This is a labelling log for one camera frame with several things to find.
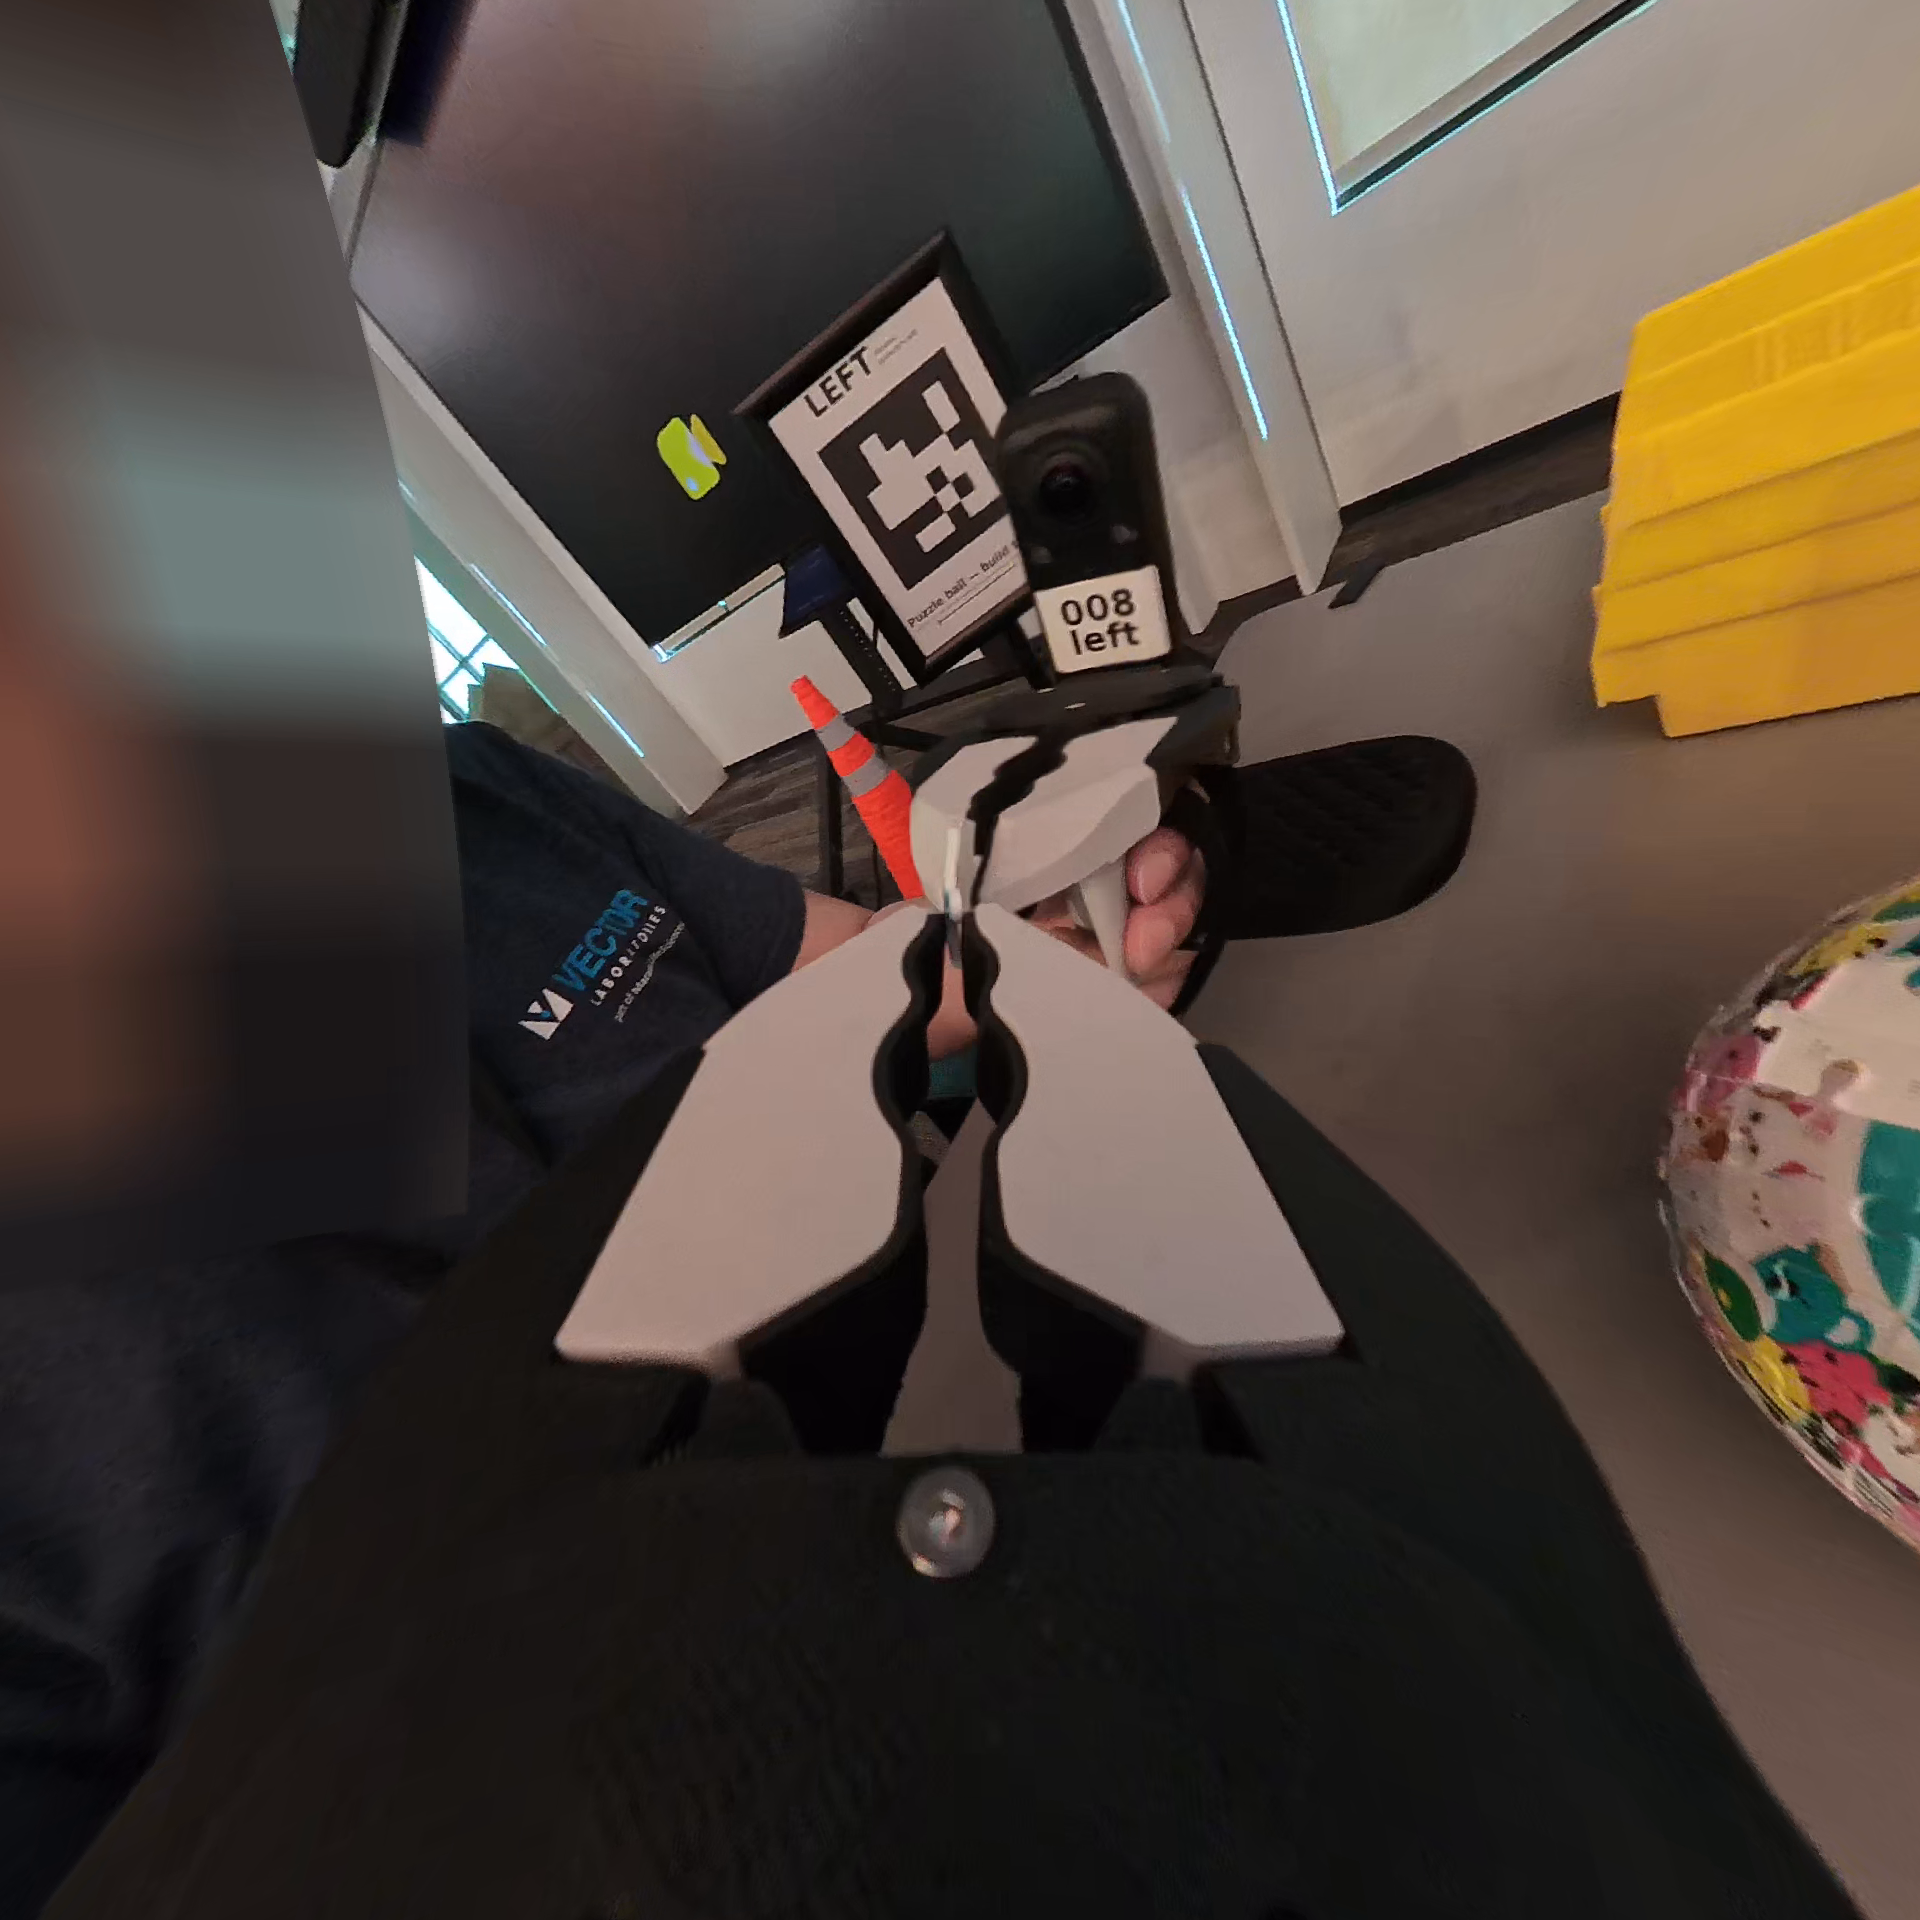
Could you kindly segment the person's dark blue shirt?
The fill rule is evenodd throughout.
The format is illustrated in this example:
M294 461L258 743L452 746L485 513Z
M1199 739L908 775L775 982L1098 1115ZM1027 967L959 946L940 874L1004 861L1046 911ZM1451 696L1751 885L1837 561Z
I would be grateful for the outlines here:
M793 874L494 727L443 735L477 1075L463 1211L4 1279L4 1915L41 1913L156 1761L430 1289L801 958Z

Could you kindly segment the person's left forearm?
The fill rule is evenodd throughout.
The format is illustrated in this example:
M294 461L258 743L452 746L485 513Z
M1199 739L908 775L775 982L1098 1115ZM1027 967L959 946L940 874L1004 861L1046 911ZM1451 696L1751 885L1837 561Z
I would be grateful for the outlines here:
M925 901L897 901L882 907L865 907L839 896L823 896L814 890L802 894L802 935L793 961L793 970L802 970L842 946L851 944L860 933L881 921L908 915L922 918ZM959 967L946 955L940 1005L927 1018L927 1059L946 1063L972 1048L975 1041L975 1024L966 1008L965 977Z

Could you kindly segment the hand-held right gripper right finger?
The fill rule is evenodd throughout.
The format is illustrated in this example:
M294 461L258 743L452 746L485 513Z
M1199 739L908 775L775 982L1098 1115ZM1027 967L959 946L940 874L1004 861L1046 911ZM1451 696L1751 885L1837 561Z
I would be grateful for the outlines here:
M1089 1448L1137 1382L1346 1335L1204 1050L1005 907L972 915L975 1289L1025 1451Z

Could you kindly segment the colourful puzzle ball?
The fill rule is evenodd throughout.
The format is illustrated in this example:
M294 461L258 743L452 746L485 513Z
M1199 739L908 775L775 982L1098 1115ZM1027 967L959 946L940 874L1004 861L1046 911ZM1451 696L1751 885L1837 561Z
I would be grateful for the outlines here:
M1918 1546L1918 881L1849 903L1700 1027L1670 1096L1674 1272L1747 1397Z

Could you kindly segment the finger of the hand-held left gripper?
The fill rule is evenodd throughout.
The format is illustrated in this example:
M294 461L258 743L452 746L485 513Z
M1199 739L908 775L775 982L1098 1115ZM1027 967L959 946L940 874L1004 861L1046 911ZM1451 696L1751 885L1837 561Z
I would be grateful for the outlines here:
M1060 765L996 818L972 903L1019 914L1077 896L1081 914L1125 914L1125 861L1165 808L1150 755L1175 725L1159 712L1071 735Z
M975 798L994 789L1010 762L1014 771L998 800L1004 810L1025 803L1054 769L1054 743L1033 734L963 730L940 739L911 767L911 841L927 903L941 903L943 839L956 823L972 823L972 905L1037 905L1054 894L1054 877L1031 829L1007 823L990 827L974 818Z

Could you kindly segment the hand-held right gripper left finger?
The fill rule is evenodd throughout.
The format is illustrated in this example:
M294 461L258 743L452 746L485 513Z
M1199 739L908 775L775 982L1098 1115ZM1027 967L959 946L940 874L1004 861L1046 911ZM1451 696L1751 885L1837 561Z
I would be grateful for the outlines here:
M559 1357L770 1387L810 1451L877 1451L927 1302L922 1149L943 918L870 922L709 1039Z

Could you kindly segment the white door with window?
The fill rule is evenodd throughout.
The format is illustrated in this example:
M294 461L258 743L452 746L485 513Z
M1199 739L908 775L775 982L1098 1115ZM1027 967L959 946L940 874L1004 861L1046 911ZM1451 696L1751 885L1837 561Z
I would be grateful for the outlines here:
M1916 186L1916 1L1187 3L1345 504Z

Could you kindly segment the yellow plastic bin stack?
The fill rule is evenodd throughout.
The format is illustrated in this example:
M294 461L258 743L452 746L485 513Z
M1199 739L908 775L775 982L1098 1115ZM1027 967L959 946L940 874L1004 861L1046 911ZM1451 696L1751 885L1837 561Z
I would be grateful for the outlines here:
M1918 689L1918 192L1644 318L1590 682L1669 735Z

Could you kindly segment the large black wall screen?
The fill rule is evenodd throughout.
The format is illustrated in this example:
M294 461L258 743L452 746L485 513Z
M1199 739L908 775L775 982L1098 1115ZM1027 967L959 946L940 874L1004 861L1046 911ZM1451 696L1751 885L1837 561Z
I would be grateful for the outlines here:
M417 3L349 279L661 641L823 537L737 407L940 233L1017 393L1165 299L1060 3ZM655 451L692 414L700 501Z

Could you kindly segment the person's left hand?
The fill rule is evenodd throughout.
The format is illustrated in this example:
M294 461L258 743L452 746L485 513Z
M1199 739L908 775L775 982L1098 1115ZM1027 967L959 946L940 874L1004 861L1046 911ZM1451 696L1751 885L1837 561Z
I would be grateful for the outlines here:
M1125 885L1123 968L1170 1014L1194 970L1196 952L1187 944L1206 905L1206 859L1185 831L1164 825L1126 855Z

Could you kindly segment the orange traffic cone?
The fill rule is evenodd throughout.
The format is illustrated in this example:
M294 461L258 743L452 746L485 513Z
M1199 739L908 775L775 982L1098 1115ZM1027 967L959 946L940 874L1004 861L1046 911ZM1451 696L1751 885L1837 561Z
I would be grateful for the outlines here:
M911 789L873 743L851 727L845 714L814 685L810 677L788 682L806 725L823 746L831 779L865 823L882 869L900 897L924 897L911 841Z

